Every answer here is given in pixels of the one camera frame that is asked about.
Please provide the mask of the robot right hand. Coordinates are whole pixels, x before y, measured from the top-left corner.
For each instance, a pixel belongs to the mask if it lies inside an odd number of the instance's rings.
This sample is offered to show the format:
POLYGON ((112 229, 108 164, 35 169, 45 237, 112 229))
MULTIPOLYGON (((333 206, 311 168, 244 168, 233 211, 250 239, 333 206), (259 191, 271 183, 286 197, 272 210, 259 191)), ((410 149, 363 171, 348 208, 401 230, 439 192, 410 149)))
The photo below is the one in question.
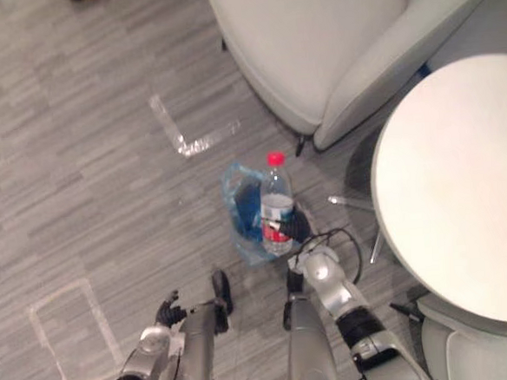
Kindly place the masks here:
POLYGON ((274 209, 278 214, 272 218, 262 217, 263 239, 270 242, 286 243, 293 240, 302 242, 311 235, 311 227, 305 213, 298 206, 274 209))

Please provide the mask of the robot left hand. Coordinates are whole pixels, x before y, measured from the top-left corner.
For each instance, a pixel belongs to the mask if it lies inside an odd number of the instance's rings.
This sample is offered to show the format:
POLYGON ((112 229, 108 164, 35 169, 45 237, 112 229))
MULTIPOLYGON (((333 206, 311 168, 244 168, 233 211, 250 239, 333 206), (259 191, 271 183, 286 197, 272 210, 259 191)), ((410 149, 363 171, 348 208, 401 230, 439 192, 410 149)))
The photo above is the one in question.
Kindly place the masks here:
POLYGON ((162 301, 155 315, 155 322, 172 328, 174 324, 180 323, 188 315, 188 312, 174 303, 179 299, 179 292, 172 291, 162 301))

